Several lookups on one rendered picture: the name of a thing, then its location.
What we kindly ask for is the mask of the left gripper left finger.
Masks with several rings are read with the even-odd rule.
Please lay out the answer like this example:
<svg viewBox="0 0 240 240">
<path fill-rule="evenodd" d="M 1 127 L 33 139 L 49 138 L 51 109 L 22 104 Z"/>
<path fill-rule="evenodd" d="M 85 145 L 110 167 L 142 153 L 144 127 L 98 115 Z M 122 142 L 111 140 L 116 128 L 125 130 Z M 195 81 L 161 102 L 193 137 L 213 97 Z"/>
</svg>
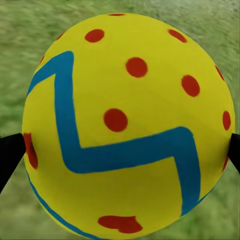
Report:
<svg viewBox="0 0 240 240">
<path fill-rule="evenodd" d="M 0 138 L 0 193 L 26 152 L 21 133 Z"/>
</svg>

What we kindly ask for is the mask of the easter egg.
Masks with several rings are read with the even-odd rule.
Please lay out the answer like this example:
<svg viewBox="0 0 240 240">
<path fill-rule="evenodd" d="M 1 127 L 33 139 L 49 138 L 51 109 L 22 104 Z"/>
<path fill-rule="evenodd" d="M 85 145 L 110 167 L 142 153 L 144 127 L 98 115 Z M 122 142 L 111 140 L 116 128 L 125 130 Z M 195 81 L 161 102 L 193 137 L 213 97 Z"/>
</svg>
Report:
<svg viewBox="0 0 240 240">
<path fill-rule="evenodd" d="M 90 17 L 46 51 L 22 120 L 25 169 L 45 212 L 92 240 L 167 227 L 213 189 L 235 110 L 211 57 L 140 14 Z"/>
</svg>

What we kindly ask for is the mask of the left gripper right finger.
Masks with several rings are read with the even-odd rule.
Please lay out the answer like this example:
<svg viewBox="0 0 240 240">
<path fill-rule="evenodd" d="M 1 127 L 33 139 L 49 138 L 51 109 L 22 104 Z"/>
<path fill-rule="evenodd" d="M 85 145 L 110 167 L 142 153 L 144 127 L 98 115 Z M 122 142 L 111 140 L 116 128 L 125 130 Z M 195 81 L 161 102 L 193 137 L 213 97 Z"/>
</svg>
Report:
<svg viewBox="0 0 240 240">
<path fill-rule="evenodd" d="M 240 135 L 232 133 L 231 142 L 229 146 L 229 159 L 240 173 Z"/>
</svg>

